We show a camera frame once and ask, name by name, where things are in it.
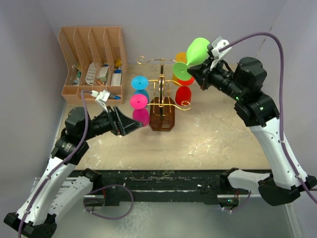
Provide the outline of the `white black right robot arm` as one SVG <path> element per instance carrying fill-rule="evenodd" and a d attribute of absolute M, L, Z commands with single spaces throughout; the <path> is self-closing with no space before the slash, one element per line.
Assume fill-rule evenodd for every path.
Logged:
<path fill-rule="evenodd" d="M 224 60 L 210 68 L 212 62 L 208 58 L 187 71 L 202 90 L 213 86 L 235 100 L 234 110 L 258 140 L 271 168 L 269 174 L 232 168 L 221 175 L 221 190 L 226 194 L 238 188 L 257 191 L 271 206 L 295 201 L 306 188 L 316 186 L 317 179 L 301 170 L 280 132 L 281 114 L 274 100 L 261 90 L 267 76 L 263 64 L 256 58 L 244 57 L 232 71 Z"/>

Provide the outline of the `pink wine glass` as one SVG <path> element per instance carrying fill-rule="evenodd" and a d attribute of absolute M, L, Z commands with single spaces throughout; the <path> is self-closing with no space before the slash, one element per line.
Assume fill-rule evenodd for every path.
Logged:
<path fill-rule="evenodd" d="M 132 119 L 141 122 L 143 127 L 147 126 L 150 122 L 150 115 L 147 110 L 148 98 L 137 93 L 130 99 L 130 106 L 133 108 Z"/>

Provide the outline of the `green wine glass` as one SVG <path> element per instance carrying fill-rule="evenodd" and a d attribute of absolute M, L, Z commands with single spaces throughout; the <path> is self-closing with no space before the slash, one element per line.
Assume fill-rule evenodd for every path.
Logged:
<path fill-rule="evenodd" d="M 188 73 L 188 69 L 191 66 L 201 64 L 208 56 L 209 40 L 205 38 L 196 38 L 189 45 L 186 51 L 186 62 L 177 60 L 173 65 L 173 74 L 182 81 L 188 81 L 191 79 L 191 75 Z"/>

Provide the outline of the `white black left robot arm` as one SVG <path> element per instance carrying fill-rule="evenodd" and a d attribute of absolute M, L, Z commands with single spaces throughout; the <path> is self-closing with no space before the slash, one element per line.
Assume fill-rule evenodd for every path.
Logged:
<path fill-rule="evenodd" d="M 85 169 L 72 185 L 60 192 L 65 180 L 88 151 L 87 140 L 106 132 L 125 136 L 142 126 L 118 107 L 107 107 L 93 119 L 85 106 L 73 108 L 39 182 L 21 208 L 6 215 L 4 223 L 16 230 L 20 238 L 51 238 L 58 221 L 79 199 L 102 189 L 102 175 Z"/>

